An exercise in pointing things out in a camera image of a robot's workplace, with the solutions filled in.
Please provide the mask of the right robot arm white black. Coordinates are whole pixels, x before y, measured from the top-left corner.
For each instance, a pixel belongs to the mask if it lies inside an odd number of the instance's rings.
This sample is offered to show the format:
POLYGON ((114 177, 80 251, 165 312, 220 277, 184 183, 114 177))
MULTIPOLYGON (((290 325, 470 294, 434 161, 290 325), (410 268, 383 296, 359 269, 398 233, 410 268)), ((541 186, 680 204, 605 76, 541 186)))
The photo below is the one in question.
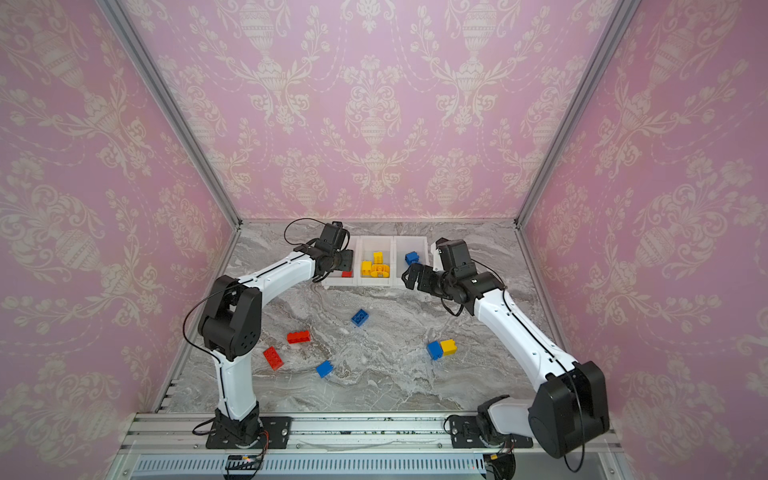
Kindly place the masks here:
POLYGON ((535 440, 562 458, 610 430, 606 379, 592 361, 579 362, 551 341, 520 310, 492 272, 436 271, 414 263, 401 275, 404 286, 452 301, 501 341, 518 362, 535 396, 524 404, 499 396, 477 407, 483 441, 497 445, 510 435, 535 440))

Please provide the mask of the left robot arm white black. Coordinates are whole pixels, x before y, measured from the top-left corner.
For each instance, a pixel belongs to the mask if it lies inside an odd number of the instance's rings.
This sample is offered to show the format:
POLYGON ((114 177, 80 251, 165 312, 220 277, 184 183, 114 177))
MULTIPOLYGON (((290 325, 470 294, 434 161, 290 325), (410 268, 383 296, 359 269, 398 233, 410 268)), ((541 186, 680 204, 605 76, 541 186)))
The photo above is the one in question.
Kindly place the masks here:
POLYGON ((324 222, 318 237, 293 245, 283 259, 241 277, 222 275, 206 299, 198 334, 217 370, 220 415, 242 421, 257 413, 251 351, 262 331, 262 309, 294 286, 319 283, 352 268, 350 234, 340 221, 324 222))

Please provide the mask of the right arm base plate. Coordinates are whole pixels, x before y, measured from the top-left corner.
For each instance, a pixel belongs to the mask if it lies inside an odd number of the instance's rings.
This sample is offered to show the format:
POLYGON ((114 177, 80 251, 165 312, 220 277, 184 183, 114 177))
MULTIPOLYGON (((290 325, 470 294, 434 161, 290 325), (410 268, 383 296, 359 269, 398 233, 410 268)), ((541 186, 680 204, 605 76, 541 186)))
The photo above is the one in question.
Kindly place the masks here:
POLYGON ((532 448, 531 438, 517 434, 501 434, 492 428, 489 420, 479 415, 449 415, 442 424, 454 449, 494 448, 510 451, 532 448))

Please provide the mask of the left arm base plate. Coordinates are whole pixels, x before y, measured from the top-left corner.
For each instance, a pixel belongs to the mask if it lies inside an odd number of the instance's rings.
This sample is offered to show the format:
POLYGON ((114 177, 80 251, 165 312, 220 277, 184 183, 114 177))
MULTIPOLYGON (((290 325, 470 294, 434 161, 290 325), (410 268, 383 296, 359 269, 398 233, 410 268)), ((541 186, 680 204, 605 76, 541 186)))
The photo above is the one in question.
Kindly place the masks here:
POLYGON ((217 409, 206 448, 283 450, 287 448, 292 421, 290 416, 261 416, 258 407, 242 420, 230 419, 217 409))

